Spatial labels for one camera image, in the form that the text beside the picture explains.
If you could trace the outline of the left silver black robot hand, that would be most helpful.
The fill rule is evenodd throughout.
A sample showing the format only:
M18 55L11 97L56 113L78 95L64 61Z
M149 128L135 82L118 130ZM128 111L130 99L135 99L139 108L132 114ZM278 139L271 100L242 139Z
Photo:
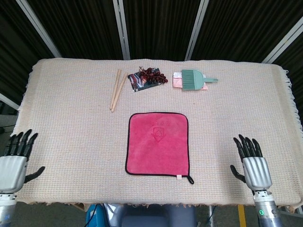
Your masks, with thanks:
M24 184L39 177L45 170L40 167L36 172L27 174L27 165L38 133L26 132L12 135L0 157L0 193L14 194Z

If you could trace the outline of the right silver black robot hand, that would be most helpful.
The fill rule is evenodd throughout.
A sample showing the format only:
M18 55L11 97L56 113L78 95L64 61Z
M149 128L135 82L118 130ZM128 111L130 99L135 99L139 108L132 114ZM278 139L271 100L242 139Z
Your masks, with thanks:
M268 190L272 179L266 159L263 157L259 143L255 139L243 137L233 138L243 167L241 175L234 165L230 165L232 174L245 183L253 192Z

